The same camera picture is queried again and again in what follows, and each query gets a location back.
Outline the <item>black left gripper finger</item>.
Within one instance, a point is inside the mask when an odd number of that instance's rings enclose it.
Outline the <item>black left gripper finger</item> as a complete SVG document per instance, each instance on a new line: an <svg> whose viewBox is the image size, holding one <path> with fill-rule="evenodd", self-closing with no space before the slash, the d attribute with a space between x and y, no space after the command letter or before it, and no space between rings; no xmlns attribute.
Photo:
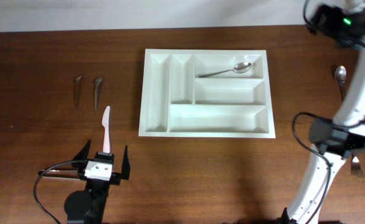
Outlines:
<svg viewBox="0 0 365 224"><path fill-rule="evenodd" d="M85 161L88 157L88 153L90 151L91 140L89 139L84 147L77 153L77 155L73 158L74 161Z"/></svg>
<svg viewBox="0 0 365 224"><path fill-rule="evenodd" d="M125 146L123 153L123 161L121 165L121 179L128 180L130 178L130 162L128 158L128 146Z"/></svg>

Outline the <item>metal spoon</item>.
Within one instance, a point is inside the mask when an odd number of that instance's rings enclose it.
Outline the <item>metal spoon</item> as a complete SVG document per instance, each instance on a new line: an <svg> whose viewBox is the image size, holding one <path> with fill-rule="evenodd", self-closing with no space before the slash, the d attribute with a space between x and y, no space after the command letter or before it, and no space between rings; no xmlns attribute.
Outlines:
<svg viewBox="0 0 365 224"><path fill-rule="evenodd" d="M346 96L345 83L347 78L346 68L342 65L338 66L334 72L334 80L339 85L342 100Z"/></svg>
<svg viewBox="0 0 365 224"><path fill-rule="evenodd" d="M252 68L252 64L250 62L240 62L240 63L235 64L232 69L223 70L223 71L219 71L219 72L200 73L198 75L198 77L199 78L211 77L211 76L218 75L221 73L226 73L226 72L245 73L248 70L250 70L251 68Z"/></svg>

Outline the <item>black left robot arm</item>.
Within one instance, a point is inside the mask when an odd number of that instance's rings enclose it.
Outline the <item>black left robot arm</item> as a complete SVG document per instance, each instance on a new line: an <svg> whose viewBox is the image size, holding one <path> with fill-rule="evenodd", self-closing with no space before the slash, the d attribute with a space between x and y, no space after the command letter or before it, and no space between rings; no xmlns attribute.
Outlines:
<svg viewBox="0 0 365 224"><path fill-rule="evenodd" d="M112 153L97 152L88 158L91 140L73 158L78 178L86 182L84 190L72 192L65 200L64 210L67 223L101 223L111 185L120 185L130 178L128 148L125 147L121 172L113 172L115 156Z"/></svg>

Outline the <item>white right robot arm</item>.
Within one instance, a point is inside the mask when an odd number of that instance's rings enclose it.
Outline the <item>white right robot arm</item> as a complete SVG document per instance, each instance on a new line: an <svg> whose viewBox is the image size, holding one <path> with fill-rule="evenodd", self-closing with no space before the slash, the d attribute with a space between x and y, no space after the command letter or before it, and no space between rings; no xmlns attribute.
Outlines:
<svg viewBox="0 0 365 224"><path fill-rule="evenodd" d="M348 1L347 9L321 4L306 28L331 37L341 48L358 49L359 58L344 92L343 102L333 119L313 113L309 132L310 160L300 189L277 223L318 223L321 207L333 179L353 154L365 152L365 1Z"/></svg>

